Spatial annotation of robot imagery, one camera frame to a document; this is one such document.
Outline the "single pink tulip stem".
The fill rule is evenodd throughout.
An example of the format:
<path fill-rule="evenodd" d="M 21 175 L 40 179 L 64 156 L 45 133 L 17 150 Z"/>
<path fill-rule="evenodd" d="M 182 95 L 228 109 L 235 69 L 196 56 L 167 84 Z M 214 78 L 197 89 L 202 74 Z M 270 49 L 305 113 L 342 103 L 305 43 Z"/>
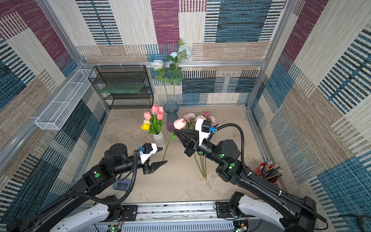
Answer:
<path fill-rule="evenodd" d="M 174 140 L 176 138 L 175 129 L 177 129 L 177 130 L 183 129 L 186 126 L 186 124 L 187 124 L 187 122 L 184 119 L 177 119 L 174 122 L 174 124 L 173 124 L 174 129 L 173 129 L 173 131 L 170 135 L 169 141 L 166 145 L 165 152 L 164 152 L 163 159 L 162 159 L 163 161 L 165 161 L 165 156 L 167 154 L 167 150 L 168 150 L 168 147 L 169 147 L 170 143 L 172 142 L 172 140 Z"/>

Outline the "large light pink rose stem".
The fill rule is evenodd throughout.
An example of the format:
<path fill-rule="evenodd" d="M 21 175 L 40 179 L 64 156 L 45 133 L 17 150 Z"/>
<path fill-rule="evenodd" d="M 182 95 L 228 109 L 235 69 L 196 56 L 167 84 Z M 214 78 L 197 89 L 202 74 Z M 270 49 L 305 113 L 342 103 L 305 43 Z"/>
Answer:
<path fill-rule="evenodd" d="M 207 181 L 206 157 L 203 156 L 203 155 L 198 155 L 197 153 L 194 153 L 194 158 L 195 158 L 196 164 L 197 164 L 203 178 Z"/>

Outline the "light pink carnation stem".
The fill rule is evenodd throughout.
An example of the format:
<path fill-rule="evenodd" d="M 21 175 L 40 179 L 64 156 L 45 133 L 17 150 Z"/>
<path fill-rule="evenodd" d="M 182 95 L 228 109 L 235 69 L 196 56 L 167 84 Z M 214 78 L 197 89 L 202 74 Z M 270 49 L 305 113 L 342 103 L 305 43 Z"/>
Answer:
<path fill-rule="evenodd" d="M 195 118 L 195 121 L 197 122 L 197 120 L 199 120 L 199 119 L 206 120 L 206 117 L 204 115 L 197 116 Z"/>

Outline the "hot pink rose stem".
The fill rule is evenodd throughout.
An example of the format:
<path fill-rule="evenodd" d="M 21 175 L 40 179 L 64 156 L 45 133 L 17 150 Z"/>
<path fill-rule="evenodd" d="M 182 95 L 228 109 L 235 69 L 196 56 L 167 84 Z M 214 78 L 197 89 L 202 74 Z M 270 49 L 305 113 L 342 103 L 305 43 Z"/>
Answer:
<path fill-rule="evenodd" d="M 203 114 L 207 120 L 210 119 L 211 114 L 209 112 L 204 112 Z"/>

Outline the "pink carnation twin stem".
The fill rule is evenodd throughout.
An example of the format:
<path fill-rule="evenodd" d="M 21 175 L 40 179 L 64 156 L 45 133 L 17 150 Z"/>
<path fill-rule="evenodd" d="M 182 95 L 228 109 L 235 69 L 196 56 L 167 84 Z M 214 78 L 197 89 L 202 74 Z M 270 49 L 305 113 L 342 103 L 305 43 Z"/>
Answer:
<path fill-rule="evenodd" d="M 211 121 L 212 126 L 215 126 L 216 125 L 216 118 L 214 116 L 210 116 L 209 117 L 209 120 Z"/>

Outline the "pink peony cluster stem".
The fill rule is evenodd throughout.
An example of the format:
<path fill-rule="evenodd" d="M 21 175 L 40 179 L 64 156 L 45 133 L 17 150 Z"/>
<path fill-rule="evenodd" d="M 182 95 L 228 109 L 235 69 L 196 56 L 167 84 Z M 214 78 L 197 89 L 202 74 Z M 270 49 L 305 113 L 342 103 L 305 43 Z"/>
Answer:
<path fill-rule="evenodd" d="M 194 113 L 188 113 L 183 116 L 184 121 L 186 122 L 185 129 L 194 130 L 196 124 L 196 115 Z"/>

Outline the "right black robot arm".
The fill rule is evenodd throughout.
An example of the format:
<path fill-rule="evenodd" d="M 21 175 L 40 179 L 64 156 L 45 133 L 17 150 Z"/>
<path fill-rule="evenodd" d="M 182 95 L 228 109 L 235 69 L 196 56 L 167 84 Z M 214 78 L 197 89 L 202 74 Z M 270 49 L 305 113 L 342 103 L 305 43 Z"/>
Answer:
<path fill-rule="evenodd" d="M 312 232 L 317 216 L 316 204 L 309 197 L 303 199 L 289 194 L 271 182 L 259 177 L 238 158 L 241 151 L 233 140 L 224 140 L 217 145 L 209 140 L 209 135 L 197 130 L 175 129 L 174 133 L 185 148 L 188 156 L 197 152 L 214 161 L 216 173 L 225 182 L 246 189 L 259 200 L 235 192 L 230 199 L 230 211 L 236 216 L 249 215 L 269 222 L 285 232 Z"/>

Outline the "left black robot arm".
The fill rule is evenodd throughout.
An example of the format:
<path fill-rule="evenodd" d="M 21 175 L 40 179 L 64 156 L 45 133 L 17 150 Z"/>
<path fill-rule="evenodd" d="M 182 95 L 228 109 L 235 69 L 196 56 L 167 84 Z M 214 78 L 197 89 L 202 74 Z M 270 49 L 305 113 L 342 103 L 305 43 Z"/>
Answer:
<path fill-rule="evenodd" d="M 83 174 L 81 179 L 57 200 L 33 216 L 9 222 L 6 225 L 6 230 L 8 232 L 48 232 L 87 200 L 108 206 L 108 211 L 113 211 L 131 194 L 139 169 L 142 169 L 143 173 L 147 175 L 154 173 L 159 167 L 166 164 L 165 161 L 149 163 L 151 155 L 162 150 L 155 143 L 145 143 L 134 150 L 132 156 L 128 156 L 125 144 L 112 145 L 105 151 L 99 164 Z M 121 198 L 106 197 L 101 199 L 97 197 L 98 194 L 117 182 L 118 175 L 124 173 L 131 173 L 132 178 L 128 189 Z"/>

